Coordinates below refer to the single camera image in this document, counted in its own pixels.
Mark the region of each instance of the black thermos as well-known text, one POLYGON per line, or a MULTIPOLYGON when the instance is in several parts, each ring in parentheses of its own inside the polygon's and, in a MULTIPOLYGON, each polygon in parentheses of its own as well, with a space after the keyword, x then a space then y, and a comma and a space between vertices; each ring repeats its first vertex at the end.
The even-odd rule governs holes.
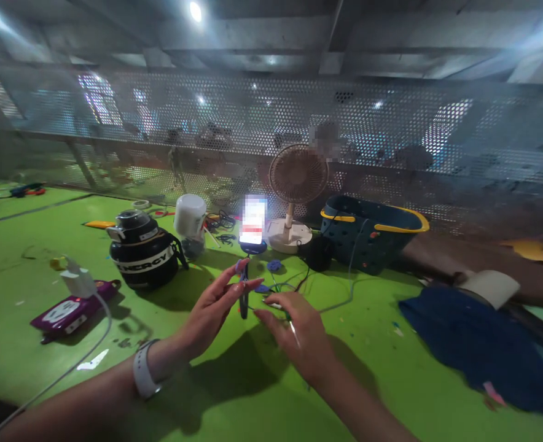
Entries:
POLYGON ((139 210, 123 211, 118 225, 106 229, 112 239, 110 257, 131 289, 152 290, 178 272, 178 258, 189 269, 179 240, 139 210))

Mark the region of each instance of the smartwatch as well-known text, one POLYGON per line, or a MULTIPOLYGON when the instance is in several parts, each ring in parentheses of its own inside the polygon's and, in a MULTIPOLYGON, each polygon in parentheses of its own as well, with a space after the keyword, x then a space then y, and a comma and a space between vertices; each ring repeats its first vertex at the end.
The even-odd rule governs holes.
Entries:
POLYGON ((143 344, 135 355, 133 372, 135 375, 136 389, 141 398, 145 400, 161 390, 161 385, 157 385, 150 376, 149 364, 147 363, 149 348, 158 340, 159 339, 153 339, 152 341, 143 344))

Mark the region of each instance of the light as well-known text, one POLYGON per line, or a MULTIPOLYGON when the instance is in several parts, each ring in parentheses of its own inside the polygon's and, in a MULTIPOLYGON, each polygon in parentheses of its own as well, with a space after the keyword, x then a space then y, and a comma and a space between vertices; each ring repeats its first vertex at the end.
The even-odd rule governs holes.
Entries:
POLYGON ((202 10, 200 9, 200 5, 198 5, 196 2, 190 3, 190 14, 192 14, 192 18, 195 21, 202 21, 202 10))

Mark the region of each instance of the fan grille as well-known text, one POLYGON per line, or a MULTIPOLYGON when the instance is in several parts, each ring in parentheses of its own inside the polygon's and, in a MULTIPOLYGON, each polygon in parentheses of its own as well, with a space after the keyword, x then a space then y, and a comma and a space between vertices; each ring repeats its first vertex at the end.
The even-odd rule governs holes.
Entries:
POLYGON ((329 167, 308 144, 293 144, 281 150, 270 166, 270 183, 278 197, 294 204, 312 201, 329 179, 329 167))

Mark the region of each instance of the yellow object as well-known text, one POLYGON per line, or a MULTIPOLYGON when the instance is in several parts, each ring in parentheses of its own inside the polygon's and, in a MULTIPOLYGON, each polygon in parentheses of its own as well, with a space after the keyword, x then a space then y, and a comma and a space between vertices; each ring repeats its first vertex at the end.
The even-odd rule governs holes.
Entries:
POLYGON ((534 241, 533 239, 516 239, 503 241, 499 244, 513 247, 515 253, 528 260, 543 261, 543 242, 534 241))
POLYGON ((95 227, 95 228, 108 228, 108 227, 115 227, 116 223, 111 221, 89 221, 89 223, 85 223, 84 225, 88 227, 95 227))
POLYGON ((67 268, 67 260, 63 258, 52 258, 50 268, 56 271, 63 271, 67 268))
MULTIPOLYGON (((397 207, 397 206, 390 206, 390 207, 394 207, 395 209, 400 209, 400 210, 403 210, 405 212, 412 213, 417 218, 419 218, 419 220, 421 221, 421 227, 419 227, 418 229, 404 229, 404 228, 395 227, 395 226, 376 224, 374 226, 374 229, 382 230, 382 231, 390 231, 390 232, 395 232, 395 233, 421 233, 421 232, 429 230, 429 221, 427 221, 427 218, 424 217, 419 212, 415 212, 415 211, 412 211, 412 210, 409 210, 409 209, 405 209, 404 207, 397 207)), ((321 210, 321 216, 323 218, 327 218, 327 219, 330 219, 330 220, 334 219, 335 221, 345 221, 345 222, 355 222, 356 221, 356 218, 351 217, 351 216, 344 216, 344 217, 337 216, 337 217, 333 218, 332 216, 329 216, 329 215, 327 215, 325 213, 325 209, 321 210)))

